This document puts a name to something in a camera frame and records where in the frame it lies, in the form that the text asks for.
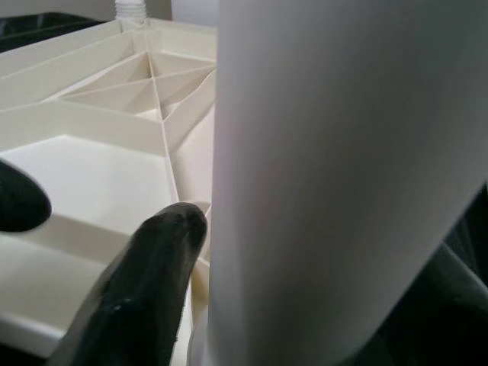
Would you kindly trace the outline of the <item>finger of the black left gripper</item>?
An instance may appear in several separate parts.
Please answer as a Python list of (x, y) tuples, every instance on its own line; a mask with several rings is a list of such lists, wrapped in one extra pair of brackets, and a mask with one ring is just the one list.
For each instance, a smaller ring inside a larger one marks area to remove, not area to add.
[(22, 233), (44, 224), (52, 214), (45, 191), (25, 172), (1, 161), (1, 232)]

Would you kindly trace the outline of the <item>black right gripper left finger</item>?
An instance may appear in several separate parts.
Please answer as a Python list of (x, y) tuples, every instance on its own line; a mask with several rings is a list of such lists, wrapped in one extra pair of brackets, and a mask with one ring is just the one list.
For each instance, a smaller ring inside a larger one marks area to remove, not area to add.
[(49, 357), (51, 365), (168, 365), (207, 235), (194, 203), (146, 219), (101, 273)]

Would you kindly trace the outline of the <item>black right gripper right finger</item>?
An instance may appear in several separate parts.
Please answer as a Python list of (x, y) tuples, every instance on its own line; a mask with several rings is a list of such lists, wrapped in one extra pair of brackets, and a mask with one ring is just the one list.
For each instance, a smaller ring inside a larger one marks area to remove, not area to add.
[(396, 365), (485, 365), (487, 287), (447, 246), (380, 328)]

